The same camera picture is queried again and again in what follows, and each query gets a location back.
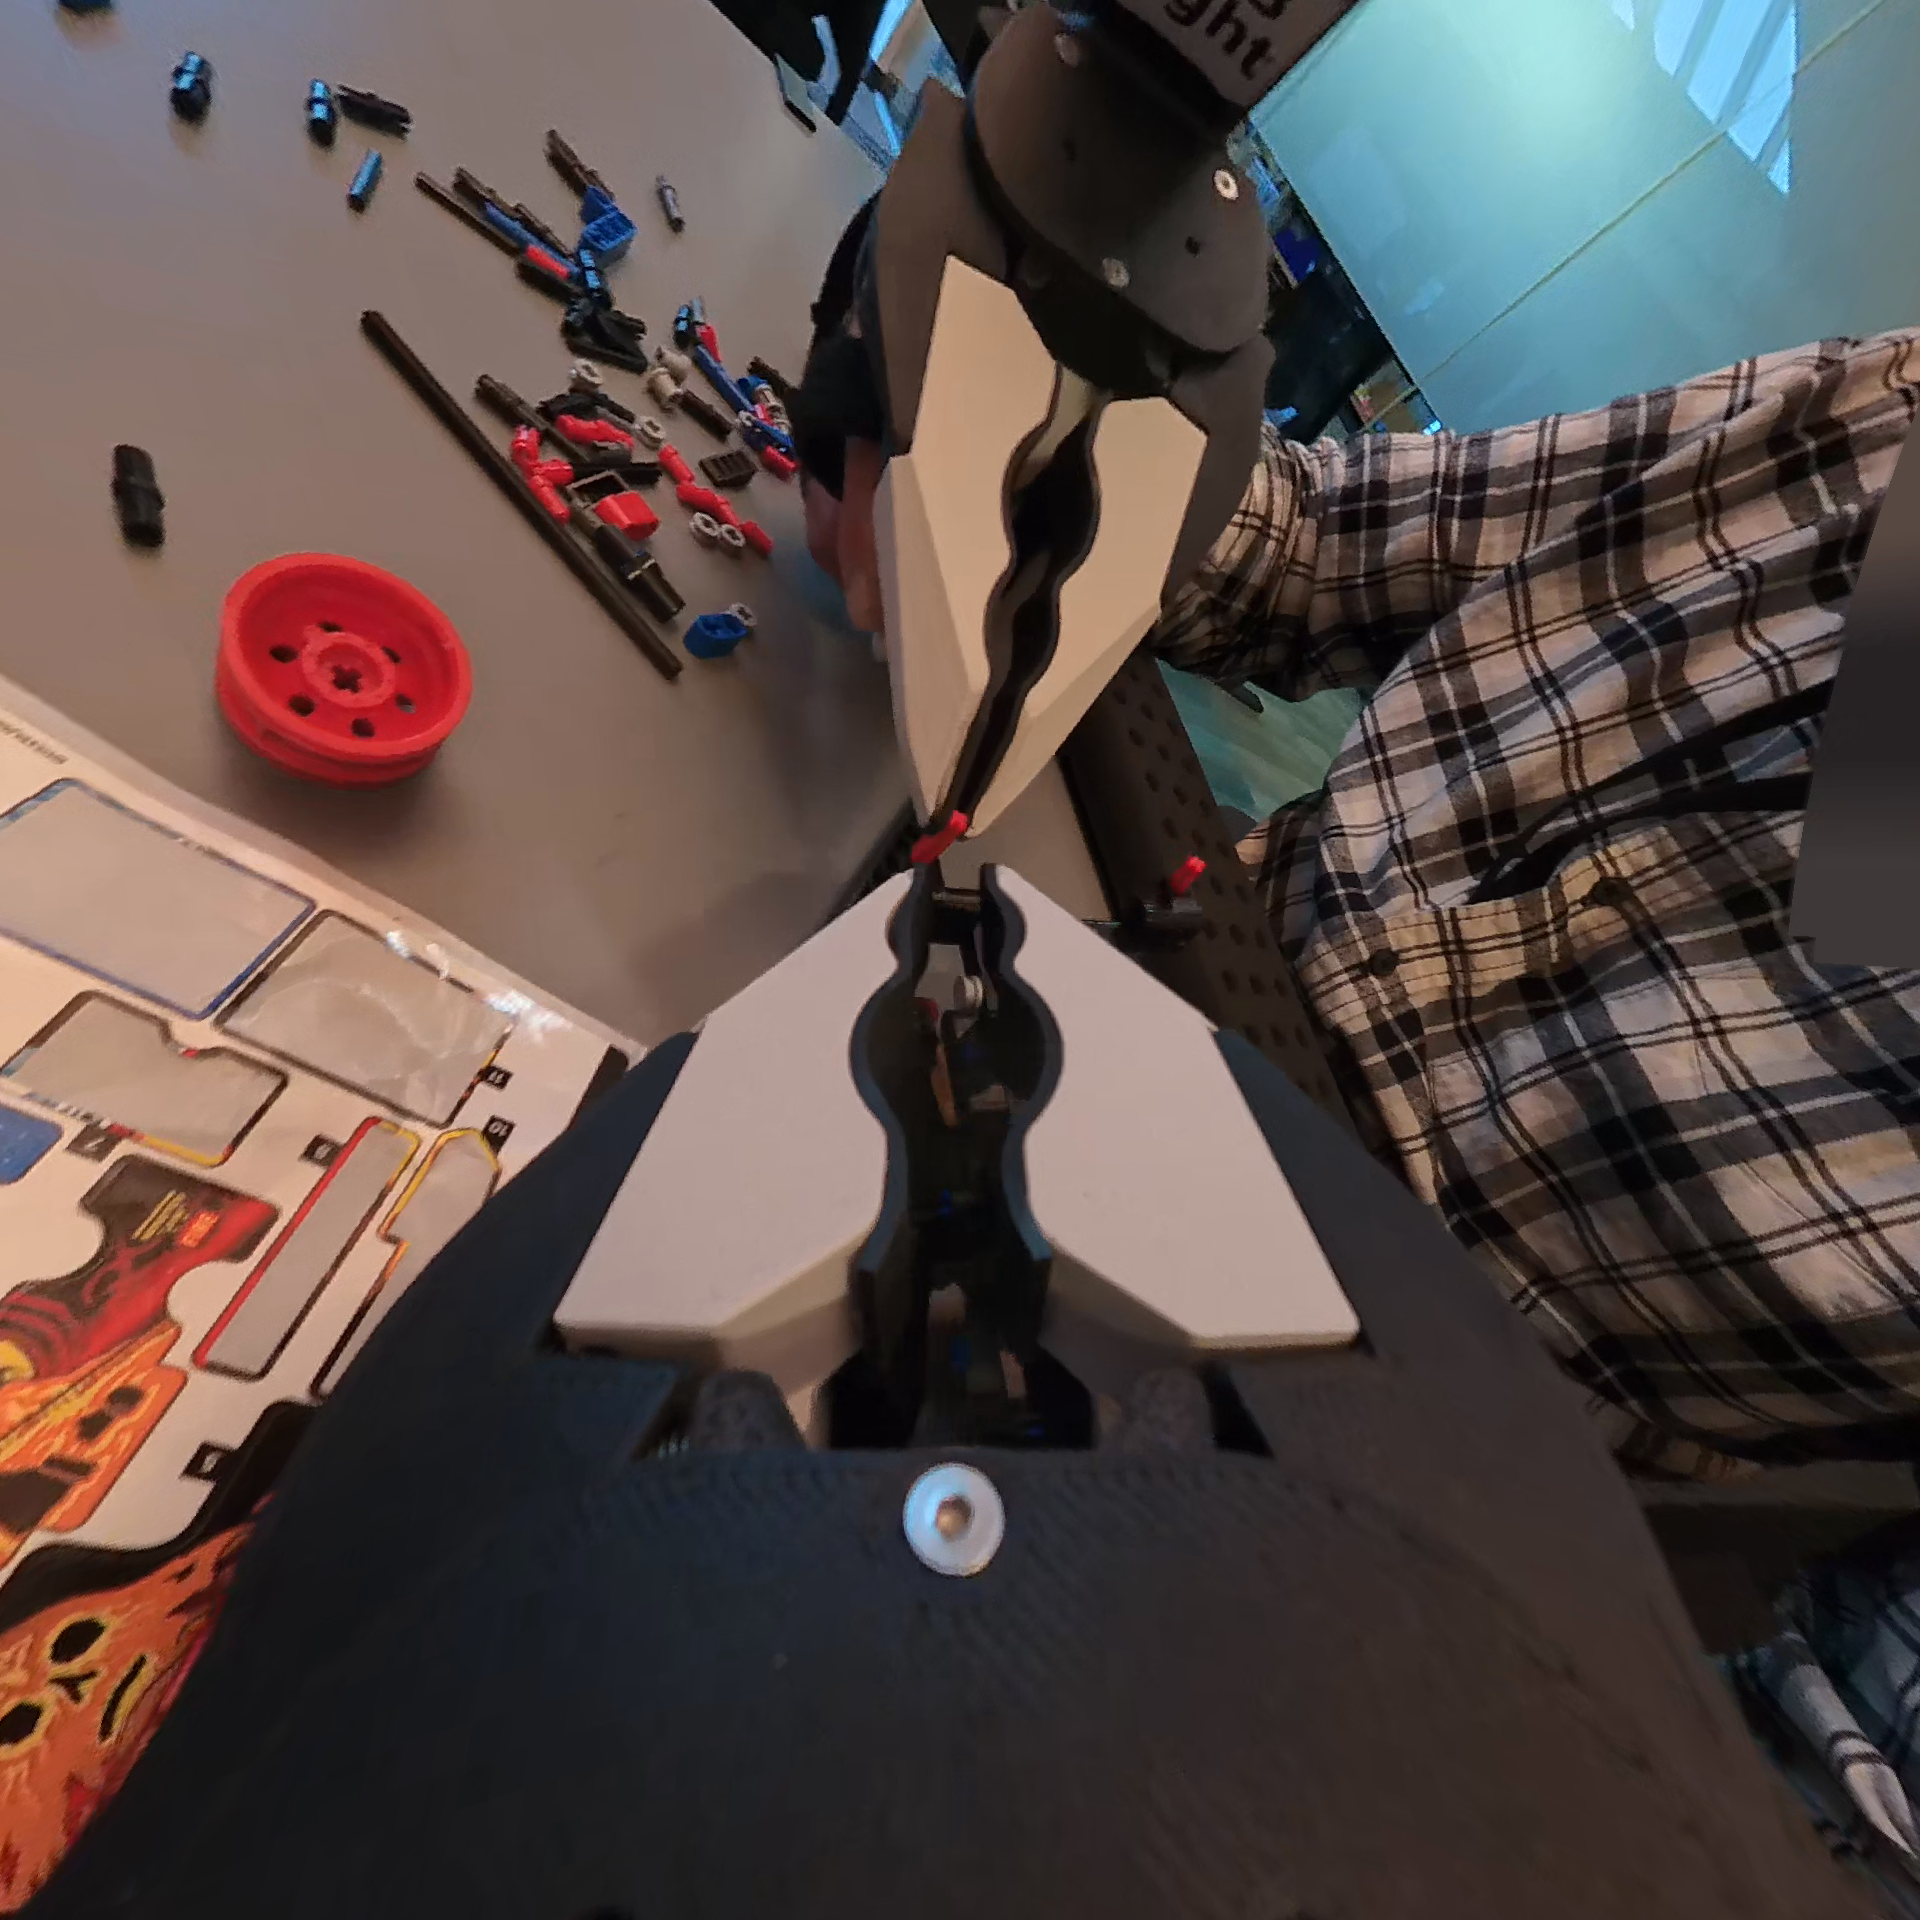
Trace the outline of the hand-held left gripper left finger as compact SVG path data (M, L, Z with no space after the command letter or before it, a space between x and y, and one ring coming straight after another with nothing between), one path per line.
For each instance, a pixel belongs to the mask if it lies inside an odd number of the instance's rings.
M559 1299L568 1355L757 1372L832 1438L862 1256L931 1119L924 895L889 877L703 1021Z

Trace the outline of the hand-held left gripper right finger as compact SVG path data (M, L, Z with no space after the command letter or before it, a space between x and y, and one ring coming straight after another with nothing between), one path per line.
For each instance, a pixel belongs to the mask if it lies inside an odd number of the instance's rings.
M1148 1372L1352 1350L1360 1314L1219 1026L1012 867L982 877L1054 1045L1020 1140L1043 1350L1116 1403Z

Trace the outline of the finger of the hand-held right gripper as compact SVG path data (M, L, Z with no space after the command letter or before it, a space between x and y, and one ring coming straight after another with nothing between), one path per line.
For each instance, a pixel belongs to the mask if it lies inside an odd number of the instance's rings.
M1089 484L1087 534L1060 540L1018 604L1018 694L989 733L989 764L968 808L982 835L1054 758L1161 613L1208 436L1164 396L1115 399L1081 453L1054 469Z
M968 741L989 706L989 603L1015 568L1012 497L1053 451L1061 370L1018 292L948 258L910 443L875 492L883 642L909 788L924 820L1008 808Z

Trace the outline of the black toy vehicle chassis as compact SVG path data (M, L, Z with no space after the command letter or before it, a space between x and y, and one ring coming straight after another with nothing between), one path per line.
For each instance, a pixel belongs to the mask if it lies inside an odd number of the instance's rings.
M1002 877L906 871L893 972L850 1035L880 1122L878 1217L850 1258L854 1350L824 1390L828 1440L865 1452L1095 1452L1121 1392L1043 1342L1061 1270L1029 1205L1025 1137L1064 1070L1060 1021L1020 984L1025 919Z

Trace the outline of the person's right forearm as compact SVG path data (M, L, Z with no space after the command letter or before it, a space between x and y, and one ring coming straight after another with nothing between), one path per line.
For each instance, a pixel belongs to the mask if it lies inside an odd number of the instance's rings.
M1246 493L1152 650L1282 700L1380 684L1430 629L1533 637L1756 591L1863 540L1916 423L1916 327L1833 337L1474 433L1296 442Z

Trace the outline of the grey desk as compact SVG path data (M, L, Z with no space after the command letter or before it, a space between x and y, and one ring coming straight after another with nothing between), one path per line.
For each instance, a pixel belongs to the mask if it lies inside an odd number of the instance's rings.
M638 310L700 292L731 356L796 375L869 159L801 131L709 5L6 5L2 40L6 678L636 1041L806 939L906 790L796 487L770 571L674 566L708 604L745 585L759 635L667 684L359 315L435 375L543 372L540 303L413 179L466 167L563 224L554 128L640 226ZM199 126L166 101L189 50L217 70ZM413 134L310 146L316 76L401 101ZM119 534L116 443L153 459L160 549ZM302 551L401 576L463 637L468 712L420 778L285 778L218 714L224 594Z

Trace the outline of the person's right hand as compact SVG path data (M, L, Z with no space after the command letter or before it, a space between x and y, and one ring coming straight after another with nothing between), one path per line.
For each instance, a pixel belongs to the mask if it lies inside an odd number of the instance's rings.
M875 493L886 462L880 447L848 438L839 493L803 472L803 535L813 562L842 591L850 626L883 633L878 581Z

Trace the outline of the person in plaid shirt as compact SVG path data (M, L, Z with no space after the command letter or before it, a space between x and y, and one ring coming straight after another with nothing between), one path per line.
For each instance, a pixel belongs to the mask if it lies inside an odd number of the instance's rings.
M1657 1476L1916 1463L1916 967L1791 931L1838 633L1459 609L1270 841L1387 1158Z

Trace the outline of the long black axle rod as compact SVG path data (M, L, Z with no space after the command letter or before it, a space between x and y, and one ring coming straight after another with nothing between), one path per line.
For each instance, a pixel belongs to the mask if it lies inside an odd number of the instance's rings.
M359 315L362 339L374 354L400 377L404 389L427 408L432 420L444 426L444 433L463 451L463 457L487 475L496 493L501 493L516 515L527 521L540 544L563 562L570 577L601 604L616 628L638 648L640 657L652 669L674 684L682 678L682 659L658 626L642 613L638 594L625 587L614 568L599 559L599 554L583 544L568 523L554 515L534 492L534 484L522 474L508 451L481 430L476 420L455 399L455 395L435 377L393 322L377 313L365 310Z

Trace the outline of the red toy wheel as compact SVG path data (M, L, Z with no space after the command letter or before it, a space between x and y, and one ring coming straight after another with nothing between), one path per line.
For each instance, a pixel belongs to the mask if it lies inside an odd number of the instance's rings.
M225 593L217 705L255 757L328 786L390 786L462 726L468 653L408 581L357 559L255 562Z

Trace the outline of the colourful sticker sheet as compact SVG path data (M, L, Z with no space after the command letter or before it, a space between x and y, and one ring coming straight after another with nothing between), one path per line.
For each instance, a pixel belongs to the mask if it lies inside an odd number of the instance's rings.
M638 1055L6 684L6 1914L369 1331Z

